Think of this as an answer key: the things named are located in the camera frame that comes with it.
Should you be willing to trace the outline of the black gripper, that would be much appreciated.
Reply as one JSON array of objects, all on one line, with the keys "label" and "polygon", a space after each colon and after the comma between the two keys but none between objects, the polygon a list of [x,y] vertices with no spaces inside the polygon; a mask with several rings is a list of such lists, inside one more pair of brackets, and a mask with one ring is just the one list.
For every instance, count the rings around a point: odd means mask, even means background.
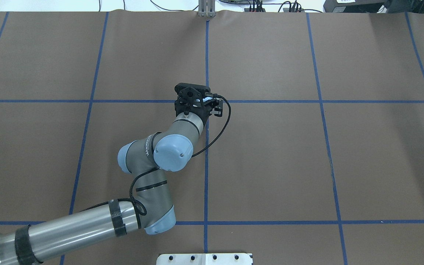
[{"label": "black gripper", "polygon": [[214,100],[204,104],[202,101],[195,101],[193,104],[189,104],[185,100],[177,99],[174,102],[174,110],[176,115],[180,115],[183,119],[184,115],[190,117],[195,114],[202,121],[202,126],[205,127],[209,117],[211,115],[222,117],[223,116],[223,99],[214,98]]}]

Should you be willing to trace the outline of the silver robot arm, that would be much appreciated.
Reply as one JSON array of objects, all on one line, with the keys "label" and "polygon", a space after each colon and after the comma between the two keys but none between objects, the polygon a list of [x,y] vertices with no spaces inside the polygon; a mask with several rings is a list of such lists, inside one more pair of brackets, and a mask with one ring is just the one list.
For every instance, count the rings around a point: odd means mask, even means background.
[{"label": "silver robot arm", "polygon": [[158,131],[121,147],[117,162],[132,177],[121,198],[12,233],[0,233],[0,265],[42,265],[87,246],[136,230],[163,233],[175,226],[174,203],[166,172],[182,170],[198,155],[195,145],[211,115],[222,116],[226,100],[219,96],[177,99],[175,119]]}]

